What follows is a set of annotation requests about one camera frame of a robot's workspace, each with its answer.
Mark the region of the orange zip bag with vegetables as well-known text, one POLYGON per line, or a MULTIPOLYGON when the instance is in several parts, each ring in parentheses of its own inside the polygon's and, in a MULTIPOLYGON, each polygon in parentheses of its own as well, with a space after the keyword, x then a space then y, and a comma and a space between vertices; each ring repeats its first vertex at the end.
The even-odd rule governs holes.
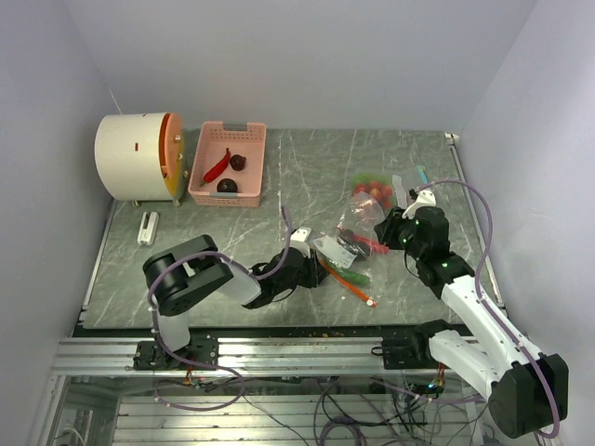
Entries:
POLYGON ((384 217, 377 201, 365 192, 359 192, 350 197, 333 225, 310 241, 329 275, 370 308, 375 308, 381 300, 388 280, 390 250, 378 242, 374 231, 374 226, 384 217), (327 262, 367 275, 370 285, 360 287, 345 282, 326 265, 327 262))

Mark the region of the dark purple fake plum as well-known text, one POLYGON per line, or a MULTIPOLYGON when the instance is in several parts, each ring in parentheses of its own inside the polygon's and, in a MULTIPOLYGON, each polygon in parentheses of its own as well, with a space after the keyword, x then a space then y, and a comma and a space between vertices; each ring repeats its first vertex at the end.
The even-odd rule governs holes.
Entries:
POLYGON ((239 187, 237 183, 231 178, 223 178, 217 184, 217 192, 219 193, 237 193, 239 187))

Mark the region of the dark red fake fruit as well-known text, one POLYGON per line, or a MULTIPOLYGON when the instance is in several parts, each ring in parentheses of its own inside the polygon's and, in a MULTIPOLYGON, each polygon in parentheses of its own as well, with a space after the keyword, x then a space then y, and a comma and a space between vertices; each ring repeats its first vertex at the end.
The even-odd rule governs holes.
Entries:
POLYGON ((239 172, 246 167, 246 158, 240 154, 235 154, 230 158, 230 167, 232 170, 239 172))

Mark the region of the red fake chili pepper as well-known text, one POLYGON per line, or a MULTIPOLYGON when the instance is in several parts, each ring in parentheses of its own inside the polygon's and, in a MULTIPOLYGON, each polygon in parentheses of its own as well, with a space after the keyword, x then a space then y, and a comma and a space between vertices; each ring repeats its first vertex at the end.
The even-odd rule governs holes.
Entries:
POLYGON ((231 151, 227 148, 222 158, 204 174, 201 185, 204 186, 215 181, 227 169, 230 158, 231 151))

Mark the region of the pink perforated plastic basket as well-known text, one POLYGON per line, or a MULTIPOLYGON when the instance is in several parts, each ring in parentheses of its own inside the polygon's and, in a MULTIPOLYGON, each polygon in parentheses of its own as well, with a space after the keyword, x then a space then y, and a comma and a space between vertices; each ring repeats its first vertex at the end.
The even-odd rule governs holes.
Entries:
POLYGON ((203 123, 188 193, 201 206, 256 208, 260 203, 267 126, 203 123))

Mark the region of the green fake chili pepper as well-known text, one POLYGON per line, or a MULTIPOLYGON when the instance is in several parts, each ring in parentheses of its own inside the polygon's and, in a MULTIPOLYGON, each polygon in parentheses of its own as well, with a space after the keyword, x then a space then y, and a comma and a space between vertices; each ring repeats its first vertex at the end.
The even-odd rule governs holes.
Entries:
POLYGON ((333 262, 327 262, 326 265, 332 271, 334 271, 339 278, 352 285, 367 287, 371 283, 370 278, 365 274, 361 274, 350 269, 343 269, 334 264, 333 262))

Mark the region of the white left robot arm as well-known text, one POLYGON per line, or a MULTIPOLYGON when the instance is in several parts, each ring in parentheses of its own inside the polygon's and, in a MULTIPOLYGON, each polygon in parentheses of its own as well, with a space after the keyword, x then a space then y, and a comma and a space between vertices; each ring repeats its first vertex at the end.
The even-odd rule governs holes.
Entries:
POLYGON ((306 238, 292 235, 282 252, 248 269, 224 255, 202 235, 149 257, 142 265, 148 286, 156 357, 169 369, 189 359, 188 312, 215 293, 246 309, 259 309, 319 287, 328 272, 306 238))

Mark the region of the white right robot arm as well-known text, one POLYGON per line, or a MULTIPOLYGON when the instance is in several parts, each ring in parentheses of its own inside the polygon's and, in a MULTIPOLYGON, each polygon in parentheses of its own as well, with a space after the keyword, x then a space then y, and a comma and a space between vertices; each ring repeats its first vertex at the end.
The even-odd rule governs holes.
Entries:
POLYGON ((455 371, 486 401, 506 436, 557 436, 568 414, 566 362, 528 340, 483 290, 478 273, 451 250, 443 210, 422 206, 409 214, 395 207, 375 232, 389 249, 415 260, 420 281, 477 341, 470 344, 444 320, 425 322, 416 328, 411 360, 423 368, 437 361, 455 371))

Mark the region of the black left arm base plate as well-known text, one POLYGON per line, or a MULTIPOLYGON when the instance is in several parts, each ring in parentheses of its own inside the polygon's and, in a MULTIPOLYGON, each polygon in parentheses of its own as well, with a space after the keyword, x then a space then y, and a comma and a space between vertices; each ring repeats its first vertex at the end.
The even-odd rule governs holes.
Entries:
POLYGON ((192 336, 190 343, 173 354, 167 353, 155 340, 137 344, 133 357, 134 371, 212 370, 218 363, 218 342, 210 335, 192 336))

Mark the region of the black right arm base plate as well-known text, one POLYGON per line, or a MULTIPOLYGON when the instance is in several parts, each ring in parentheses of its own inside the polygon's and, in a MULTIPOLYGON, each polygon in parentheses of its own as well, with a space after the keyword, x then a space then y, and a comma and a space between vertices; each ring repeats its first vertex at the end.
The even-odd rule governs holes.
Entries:
POLYGON ((427 346, 421 348, 409 338, 383 338, 370 353, 381 358, 385 370, 437 369, 439 364, 427 346))

